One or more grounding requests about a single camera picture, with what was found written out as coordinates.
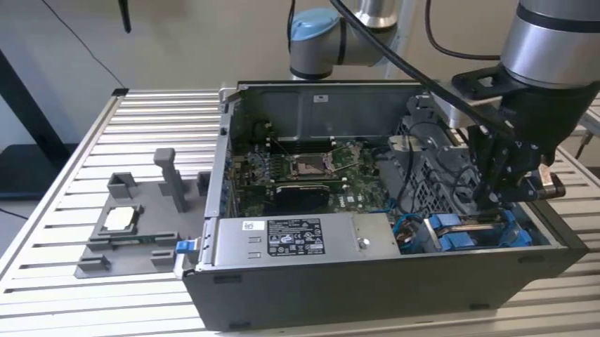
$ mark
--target white wall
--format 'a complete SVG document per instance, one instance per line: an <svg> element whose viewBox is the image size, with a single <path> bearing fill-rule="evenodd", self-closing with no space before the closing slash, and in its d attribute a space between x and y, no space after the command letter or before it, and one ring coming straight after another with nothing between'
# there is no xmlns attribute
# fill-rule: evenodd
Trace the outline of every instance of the white wall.
<svg viewBox="0 0 600 337"><path fill-rule="evenodd" d="M431 31L446 49L471 54L501 53L517 0L431 0ZM490 67L497 61L461 60L437 52L425 33L425 0L417 0L407 40L409 62L430 77L447 80L455 73Z"/></svg>
<svg viewBox="0 0 600 337"><path fill-rule="evenodd" d="M46 1L129 88L216 88L240 79L288 78L287 0L129 0L131 34L116 0ZM406 55L430 76L445 78L479 63L430 48L422 3ZM462 51L498 52L513 4L434 0L439 42ZM296 10L327 5L299 0ZM0 0L0 48L62 141L78 141L117 84L38 0ZM382 73L382 68L339 67L332 78L380 79ZM0 133L21 127L5 119ZM24 141L17 133L13 143ZM9 137L0 138L0 147Z"/></svg>

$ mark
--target floor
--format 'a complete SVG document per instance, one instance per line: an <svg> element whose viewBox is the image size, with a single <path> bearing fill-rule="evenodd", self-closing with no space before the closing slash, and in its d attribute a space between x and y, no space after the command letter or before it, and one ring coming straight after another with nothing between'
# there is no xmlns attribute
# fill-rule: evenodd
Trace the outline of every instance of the floor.
<svg viewBox="0 0 600 337"><path fill-rule="evenodd" d="M1 209L26 217L33 212L36 205L37 201L0 201ZM8 246L10 246L12 239L24 223L24 219L0 212L0 256L4 254Z"/></svg>
<svg viewBox="0 0 600 337"><path fill-rule="evenodd" d="M580 137L569 137L562 143L562 147L570 154L576 153L578 146ZM593 138L585 147L580 161L585 166L600 167L600 138ZM0 201L0 208L22 216L29 216L36 205L36 201ZM24 223L25 220L0 212L0 256L10 245Z"/></svg>

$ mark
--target slotted aluminum table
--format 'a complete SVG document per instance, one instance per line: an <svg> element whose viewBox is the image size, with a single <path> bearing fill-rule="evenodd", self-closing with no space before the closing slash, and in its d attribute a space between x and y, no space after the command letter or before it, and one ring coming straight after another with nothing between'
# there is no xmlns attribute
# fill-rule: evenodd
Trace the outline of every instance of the slotted aluminum table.
<svg viewBox="0 0 600 337"><path fill-rule="evenodd" d="M0 260L0 334L215 334L203 329L172 273L76 279L73 263L105 202L111 173L129 171L137 180L159 179L152 152L165 146L177 151L183 176L192 178L197 171L209 171L217 120L217 91L129 91L109 100ZM243 335L600 336L600 181L564 150L551 167L566 184L566 196L551 201L551 206L592 250L561 277L533 282L497 311Z"/></svg>

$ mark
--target green circuit board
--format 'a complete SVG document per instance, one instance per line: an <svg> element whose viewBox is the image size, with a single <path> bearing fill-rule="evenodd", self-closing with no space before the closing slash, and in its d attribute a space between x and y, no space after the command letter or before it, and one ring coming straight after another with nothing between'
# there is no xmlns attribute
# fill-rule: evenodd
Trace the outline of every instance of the green circuit board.
<svg viewBox="0 0 600 337"><path fill-rule="evenodd" d="M240 163L236 195L241 217L271 215L278 187L286 186L322 186L328 191L328 200L310 213L368 213L388 207L375 161L360 143L348 142L318 153L248 153L235 161Z"/></svg>

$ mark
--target black cable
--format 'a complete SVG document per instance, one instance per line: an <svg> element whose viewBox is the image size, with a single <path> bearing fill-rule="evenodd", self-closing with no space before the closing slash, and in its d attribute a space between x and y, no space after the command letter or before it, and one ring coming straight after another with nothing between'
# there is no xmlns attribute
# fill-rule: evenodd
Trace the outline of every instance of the black cable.
<svg viewBox="0 0 600 337"><path fill-rule="evenodd" d="M119 85L121 86L121 88L124 88L124 84L120 81L120 79L115 76L115 74L112 74L112 71L108 69L108 67L104 65L104 63L101 63L101 61L97 59L97 57L93 55L92 51L89 50L89 47L85 45L85 42L82 42L81 38L78 37L77 33L74 33L74 31L70 29L69 25L66 25L65 21L60 18L60 16L57 15L54 9L48 5L48 3L45 2L45 0L41 0L41 2L44 3L45 7L48 7L49 11L52 12L52 14L54 15L54 17L57 18L57 20L61 22L61 24L66 27L66 29L69 30L69 32L72 33L72 35L74 36L74 38L78 40L78 42L81 43L82 47L86 49L86 52L89 53L89 55L92 56L92 59L96 60L97 64L104 68L104 70L109 73L109 75L112 76L112 78L115 79L115 81L119 83Z"/></svg>
<svg viewBox="0 0 600 337"><path fill-rule="evenodd" d="M481 114L475 108L466 104L466 102L447 91L438 82L431 80L421 71L411 66L405 59L378 40L372 35L371 30L358 20L350 9L344 6L340 0L330 0L331 5L338 10L339 14L346 18L347 23L359 33L360 37L371 44L372 48L388 59L388 61L415 79L442 100L450 103L466 116L475 120L478 124L487 126L489 129L505 134L510 138L514 135L511 128L499 120L493 119L490 116Z"/></svg>
<svg viewBox="0 0 600 337"><path fill-rule="evenodd" d="M457 173L457 178L454 179L454 184L451 185L451 189L450 189L450 201L454 204L454 206L457 207L458 211L462 212L462 214L466 214L466 210L462 207L462 204L459 203L459 201L458 202L454 201L454 194L457 192L459 177L465 174L465 172L467 170L473 170L473 172L474 172L474 168L471 166L462 167L462 169Z"/></svg>
<svg viewBox="0 0 600 337"><path fill-rule="evenodd" d="M411 213L402 207L402 196L403 196L403 193L406 192L406 187L410 182L410 175L413 174L413 161L414 161L414 151L413 151L413 144L410 144L410 140L409 140L409 162L406 164L406 170L403 173L403 184L402 184L400 190L398 191L396 197L395 197L396 209L399 209L403 214Z"/></svg>
<svg viewBox="0 0 600 337"><path fill-rule="evenodd" d="M585 144L581 144L580 148L577 149L577 153L574 154L574 159L578 159L581 157L584 148L585 148Z"/></svg>
<svg viewBox="0 0 600 337"><path fill-rule="evenodd" d="M295 10L296 10L296 0L291 0L290 13L287 14L287 51L291 50L291 23L294 21Z"/></svg>
<svg viewBox="0 0 600 337"><path fill-rule="evenodd" d="M9 216L16 216L17 218L21 218L24 220L29 220L29 218L26 216L22 216L20 214L12 213L12 212L6 211L5 209L0 209L0 212L6 213Z"/></svg>
<svg viewBox="0 0 600 337"><path fill-rule="evenodd" d="M499 60L499 55L473 55L473 54L465 54L458 53L457 51L451 51L450 49L443 48L439 46L438 42L435 41L433 37L431 32L431 0L426 0L425 2L425 32L427 35L429 43L431 44L433 48L435 50L454 58L462 58L465 60L481 60L481 61L497 61Z"/></svg>
<svg viewBox="0 0 600 337"><path fill-rule="evenodd" d="M469 138L465 136L465 133L458 128L454 129L459 139L462 140L462 143L469 144Z"/></svg>
<svg viewBox="0 0 600 337"><path fill-rule="evenodd" d="M589 131L585 131L585 135L582 135L582 137L581 137L581 145L580 145L580 148L577 149L574 159L578 159L581 157L582 149L585 148L585 145L588 145L589 142L592 141L592 138L593 138L593 133Z"/></svg>

